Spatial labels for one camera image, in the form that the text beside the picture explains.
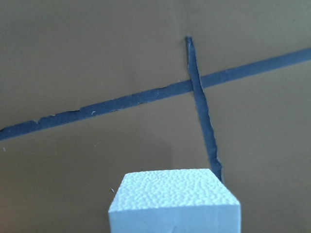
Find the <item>light blue block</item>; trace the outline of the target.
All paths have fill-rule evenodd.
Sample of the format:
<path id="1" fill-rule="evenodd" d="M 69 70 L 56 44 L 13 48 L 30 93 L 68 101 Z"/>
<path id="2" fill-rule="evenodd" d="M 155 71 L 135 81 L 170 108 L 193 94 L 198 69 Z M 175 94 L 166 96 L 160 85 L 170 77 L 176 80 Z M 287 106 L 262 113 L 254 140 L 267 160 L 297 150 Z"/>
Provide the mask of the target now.
<path id="1" fill-rule="evenodd" d="M 108 210 L 113 233 L 239 233 L 238 199 L 209 169 L 125 174 Z"/>

